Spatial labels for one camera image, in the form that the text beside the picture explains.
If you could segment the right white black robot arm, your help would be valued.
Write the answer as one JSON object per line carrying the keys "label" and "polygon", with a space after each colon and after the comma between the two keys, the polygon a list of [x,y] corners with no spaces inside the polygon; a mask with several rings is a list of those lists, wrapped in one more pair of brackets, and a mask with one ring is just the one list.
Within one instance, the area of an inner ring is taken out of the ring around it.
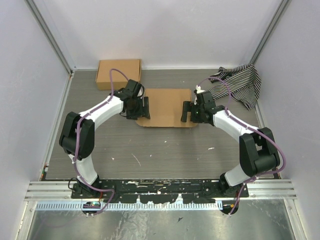
{"label": "right white black robot arm", "polygon": [[232,197],[240,184],[260,174],[275,170],[280,165],[279,151],[275,146],[272,131],[257,128],[234,116],[225,106],[216,105],[208,91],[197,93],[195,101],[182,104],[181,122],[210,124],[221,129],[239,144],[239,164],[222,173],[218,189],[225,197]]}

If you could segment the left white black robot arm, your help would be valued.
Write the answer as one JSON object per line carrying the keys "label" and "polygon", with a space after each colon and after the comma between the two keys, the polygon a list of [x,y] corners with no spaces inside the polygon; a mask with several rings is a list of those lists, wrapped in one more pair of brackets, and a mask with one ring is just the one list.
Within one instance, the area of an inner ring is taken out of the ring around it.
{"label": "left white black robot arm", "polygon": [[113,90],[94,107],[80,113],[71,111],[65,117],[58,143],[70,157],[77,184],[88,198],[93,199],[106,192],[100,186],[92,160],[95,132],[105,121],[122,114],[127,120],[151,118],[145,87],[135,80],[128,80],[124,88]]}

